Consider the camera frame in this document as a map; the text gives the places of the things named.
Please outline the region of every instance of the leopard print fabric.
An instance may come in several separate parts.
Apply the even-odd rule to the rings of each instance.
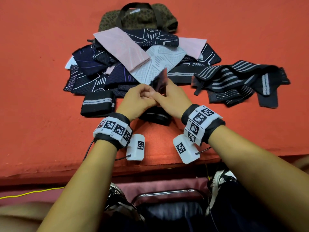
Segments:
[[[177,19],[172,15],[169,9],[161,4],[151,5],[153,9],[160,11],[163,21],[163,27],[167,27],[169,32],[174,32],[177,29]],[[155,14],[150,9],[141,9],[139,12],[130,14],[132,9],[128,10],[122,19],[122,25],[125,29],[142,29],[142,28],[157,28],[157,22]],[[116,19],[120,13],[120,10],[114,10],[106,12],[103,15],[98,31],[104,31],[116,27]]]

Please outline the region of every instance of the forearm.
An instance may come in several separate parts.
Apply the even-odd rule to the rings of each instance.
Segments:
[[[225,126],[209,144],[243,186],[295,231],[309,224],[309,175]]]
[[[114,145],[98,140],[38,231],[96,231],[105,208],[116,153]]]

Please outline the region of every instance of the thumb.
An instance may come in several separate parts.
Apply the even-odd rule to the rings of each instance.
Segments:
[[[161,106],[164,105],[166,102],[166,97],[164,97],[162,94],[152,91],[149,93],[149,98],[153,98],[156,100]]]

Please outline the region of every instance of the pile of fabric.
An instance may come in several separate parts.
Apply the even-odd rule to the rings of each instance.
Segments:
[[[129,3],[107,12],[94,39],[72,53],[64,91],[85,95],[81,114],[104,117],[116,98],[140,84],[150,84],[167,68],[177,85],[207,90],[210,103],[234,106],[258,93],[260,106],[278,107],[276,89],[290,84],[283,68],[240,60],[213,66],[221,58],[206,39],[178,37],[177,19],[163,4]]]

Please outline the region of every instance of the red cloth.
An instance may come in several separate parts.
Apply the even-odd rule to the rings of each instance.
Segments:
[[[81,164],[101,119],[82,117],[83,97],[62,90],[69,77],[64,66],[93,38],[105,12],[134,1],[164,3],[179,21],[178,36],[207,39],[221,64],[243,59],[284,67],[292,84],[279,87],[277,109],[259,107],[256,95],[231,108],[209,107],[276,155],[309,153],[309,0],[3,0],[0,185],[58,182]],[[194,96],[183,88],[193,102],[208,105],[206,91]],[[137,120],[132,127],[145,136],[145,158],[117,161],[115,174],[182,165],[172,144],[182,133],[179,120],[169,127]],[[203,153],[198,163],[215,157]]]

